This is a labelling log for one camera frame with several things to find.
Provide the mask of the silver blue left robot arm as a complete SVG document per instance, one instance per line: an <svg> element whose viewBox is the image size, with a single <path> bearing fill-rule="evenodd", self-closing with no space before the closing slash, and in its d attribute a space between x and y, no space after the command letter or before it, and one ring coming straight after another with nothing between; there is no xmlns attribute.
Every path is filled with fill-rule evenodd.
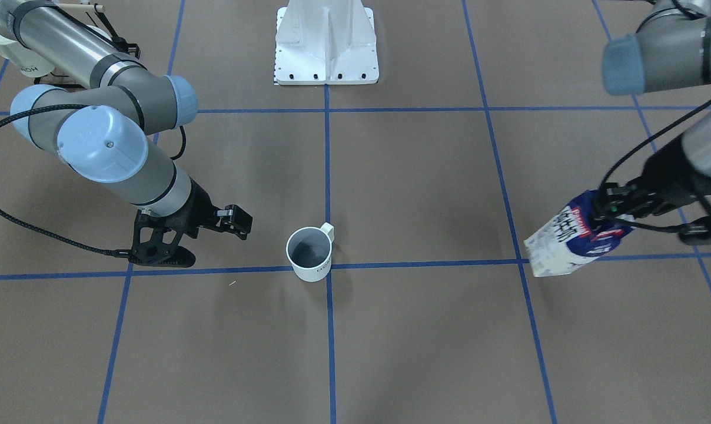
<svg viewBox="0 0 711 424"><path fill-rule="evenodd" d="M602 78L611 95L639 95L711 84L711 1L654 1L634 33L609 41ZM605 176L593 223L667 214L699 203L705 217L671 233L711 233L711 112L648 158L620 185Z"/></svg>

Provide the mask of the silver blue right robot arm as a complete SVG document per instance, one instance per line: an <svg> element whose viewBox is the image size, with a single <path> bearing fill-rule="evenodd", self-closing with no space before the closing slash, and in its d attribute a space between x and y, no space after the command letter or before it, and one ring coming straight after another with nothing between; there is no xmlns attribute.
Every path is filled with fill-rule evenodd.
<svg viewBox="0 0 711 424"><path fill-rule="evenodd" d="M55 2L0 1L0 35L18 41L83 85L71 93L35 84L16 95L0 121L79 176L137 209L134 236L197 238L201 228L247 238L252 218L237 205L216 207L203 188L149 140L197 117L194 89L156 76Z"/></svg>

